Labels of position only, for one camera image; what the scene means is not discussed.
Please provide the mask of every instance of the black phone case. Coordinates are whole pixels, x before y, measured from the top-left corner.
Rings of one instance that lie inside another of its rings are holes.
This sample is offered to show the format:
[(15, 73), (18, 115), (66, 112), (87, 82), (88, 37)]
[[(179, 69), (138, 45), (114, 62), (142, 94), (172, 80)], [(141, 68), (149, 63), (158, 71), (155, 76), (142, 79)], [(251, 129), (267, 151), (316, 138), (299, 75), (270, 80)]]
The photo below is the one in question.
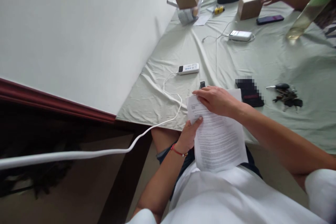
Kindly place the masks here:
[(244, 103), (247, 103), (252, 107), (261, 107), (265, 105), (260, 97), (257, 86), (251, 79), (236, 80), (236, 85), (241, 90), (241, 99)]

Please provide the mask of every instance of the white shirt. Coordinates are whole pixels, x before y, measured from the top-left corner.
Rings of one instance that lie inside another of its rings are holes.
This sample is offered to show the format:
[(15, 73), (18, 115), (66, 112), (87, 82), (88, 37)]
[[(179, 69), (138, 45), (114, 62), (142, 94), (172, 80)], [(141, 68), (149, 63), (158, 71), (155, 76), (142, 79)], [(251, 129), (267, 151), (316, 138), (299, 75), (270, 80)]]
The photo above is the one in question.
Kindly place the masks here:
[[(242, 167), (211, 173), (191, 164), (178, 180), (161, 223), (326, 223), (336, 217), (336, 171), (317, 170), (306, 179), (310, 210)], [(139, 211), (129, 224), (155, 224)]]

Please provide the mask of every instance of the white sleeve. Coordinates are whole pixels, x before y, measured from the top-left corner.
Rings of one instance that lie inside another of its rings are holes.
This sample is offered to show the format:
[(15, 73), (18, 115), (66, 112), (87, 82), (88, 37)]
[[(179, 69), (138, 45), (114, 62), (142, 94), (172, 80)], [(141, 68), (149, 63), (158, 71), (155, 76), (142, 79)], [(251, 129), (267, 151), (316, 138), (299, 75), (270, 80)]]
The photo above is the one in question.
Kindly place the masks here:
[(336, 171), (320, 169), (305, 181), (309, 208), (328, 223), (336, 221)]
[(149, 209), (140, 210), (127, 224), (156, 224), (153, 213)]

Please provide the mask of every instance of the white power bank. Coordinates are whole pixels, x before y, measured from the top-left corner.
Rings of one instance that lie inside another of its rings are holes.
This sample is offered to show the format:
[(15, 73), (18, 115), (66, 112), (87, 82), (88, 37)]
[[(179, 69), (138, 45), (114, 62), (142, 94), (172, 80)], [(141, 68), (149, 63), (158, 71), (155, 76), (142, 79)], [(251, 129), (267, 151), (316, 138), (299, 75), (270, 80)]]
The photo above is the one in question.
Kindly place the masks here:
[(252, 32), (247, 31), (232, 31), (229, 39), (238, 41), (249, 41), (252, 37)]
[(178, 68), (179, 75), (191, 74), (191, 73), (193, 74), (199, 71), (200, 71), (200, 68), (198, 66), (198, 63), (190, 64), (190, 65), (183, 65), (183, 66), (179, 66)]

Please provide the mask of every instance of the white charging cable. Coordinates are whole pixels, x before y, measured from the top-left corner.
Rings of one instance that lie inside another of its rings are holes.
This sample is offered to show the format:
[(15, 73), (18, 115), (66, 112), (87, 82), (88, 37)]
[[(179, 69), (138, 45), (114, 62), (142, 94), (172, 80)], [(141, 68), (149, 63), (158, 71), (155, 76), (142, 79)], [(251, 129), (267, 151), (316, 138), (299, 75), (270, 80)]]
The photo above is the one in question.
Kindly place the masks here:
[(224, 30), (223, 30), (223, 32), (222, 32), (221, 35), (219, 35), (218, 37), (214, 37), (214, 36), (206, 36), (205, 38), (202, 39), (202, 43), (204, 42), (204, 40), (205, 40), (207, 37), (212, 37), (212, 38), (216, 39), (215, 41), (217, 41), (217, 39), (219, 39), (219, 38), (222, 37), (222, 36), (227, 37), (228, 35), (227, 35), (227, 34), (224, 34), (224, 35), (223, 35), (223, 33), (225, 32), (225, 30), (226, 30), (226, 28), (229, 26), (229, 24), (231, 24), (231, 23), (233, 23), (233, 22), (237, 23), (237, 21), (231, 21), (231, 22), (229, 22), (229, 23), (225, 26), (225, 28), (224, 28)]
[[(202, 43), (204, 42), (204, 40), (205, 40), (207, 37), (212, 37), (212, 38), (215, 39), (215, 41), (217, 41), (217, 39), (219, 39), (219, 38), (222, 37), (222, 36), (224, 36), (224, 37), (228, 37), (228, 36), (229, 36), (228, 34), (223, 34), (223, 33), (225, 32), (225, 30), (226, 30), (226, 28), (229, 26), (229, 24), (231, 24), (231, 23), (233, 23), (233, 22), (237, 23), (237, 21), (231, 21), (231, 22), (229, 22), (229, 23), (226, 25), (226, 27), (224, 28), (222, 34), (220, 34), (218, 37), (214, 37), (214, 36), (206, 36), (205, 38), (202, 39)], [(256, 36), (252, 33), (252, 36), (251, 36), (250, 40), (248, 40), (248, 41), (239, 41), (239, 40), (232, 40), (232, 39), (231, 39), (230, 41), (232, 41), (233, 43), (236, 43), (236, 44), (247, 44), (247, 43), (252, 42), (252, 41), (255, 39), (255, 37), (256, 37)]]
[(15, 167), (22, 167), (22, 166), (29, 166), (29, 165), (36, 165), (40, 163), (47, 163), (47, 162), (55, 162), (55, 161), (62, 161), (62, 160), (74, 160), (74, 159), (90, 159), (90, 158), (96, 158), (100, 156), (105, 155), (111, 155), (111, 154), (123, 154), (130, 152), (140, 137), (144, 136), (148, 131), (151, 129), (160, 126), (164, 123), (167, 123), (169, 121), (173, 121), (177, 115), (179, 114), (179, 111), (182, 106), (182, 98), (177, 93), (168, 93), (165, 90), (165, 82), (166, 80), (172, 75), (177, 73), (171, 73), (164, 81), (163, 81), (163, 91), (166, 92), (169, 95), (177, 95), (181, 102), (180, 106), (177, 110), (176, 116), (173, 119), (161, 122), (155, 126), (150, 127), (147, 129), (144, 133), (139, 135), (131, 144), (131, 146), (128, 149), (107, 149), (107, 150), (98, 150), (98, 151), (69, 151), (69, 152), (53, 152), (53, 153), (45, 153), (45, 154), (36, 154), (36, 155), (30, 155), (30, 156), (20, 156), (20, 157), (10, 157), (10, 158), (4, 158), (0, 159), (0, 170), (15, 168)]

